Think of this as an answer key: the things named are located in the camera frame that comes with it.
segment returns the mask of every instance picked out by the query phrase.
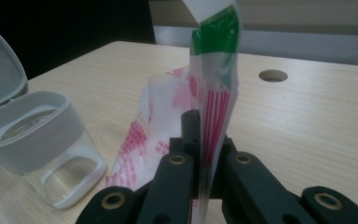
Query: clear plastic bag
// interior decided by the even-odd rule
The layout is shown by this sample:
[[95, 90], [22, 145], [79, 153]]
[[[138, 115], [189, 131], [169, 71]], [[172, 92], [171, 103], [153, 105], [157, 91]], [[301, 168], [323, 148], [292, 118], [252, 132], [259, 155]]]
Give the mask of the clear plastic bag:
[[170, 137], [181, 135], [181, 115], [191, 109], [187, 67], [148, 79], [106, 185], [137, 190], [151, 179]]
[[193, 108], [200, 112], [201, 135], [199, 203], [193, 223], [204, 223], [221, 146], [238, 96], [241, 23], [233, 1], [185, 3], [200, 24], [192, 35], [189, 80]]

